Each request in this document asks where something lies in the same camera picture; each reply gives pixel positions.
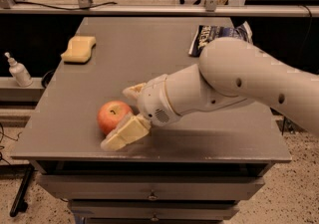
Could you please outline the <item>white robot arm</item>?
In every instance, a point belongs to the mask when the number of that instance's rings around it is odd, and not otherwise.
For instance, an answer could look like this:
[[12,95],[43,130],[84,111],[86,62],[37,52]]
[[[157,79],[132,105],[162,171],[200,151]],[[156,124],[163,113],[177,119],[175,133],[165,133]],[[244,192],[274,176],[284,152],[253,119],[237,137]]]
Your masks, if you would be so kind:
[[319,134],[319,78],[279,62],[254,45],[230,37],[206,44],[198,63],[123,90],[136,102],[101,142],[119,150],[155,126],[192,112],[216,112],[260,102]]

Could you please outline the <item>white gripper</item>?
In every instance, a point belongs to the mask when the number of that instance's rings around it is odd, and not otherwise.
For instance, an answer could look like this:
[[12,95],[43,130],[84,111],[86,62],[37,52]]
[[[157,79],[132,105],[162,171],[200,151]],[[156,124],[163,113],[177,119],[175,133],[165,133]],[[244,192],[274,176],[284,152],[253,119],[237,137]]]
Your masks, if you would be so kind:
[[137,100],[140,114],[131,112],[117,124],[101,142],[102,150],[119,150],[148,135],[152,126],[165,126],[180,120],[170,106],[166,93],[167,75],[161,75],[147,83],[140,83],[123,90],[130,100]]

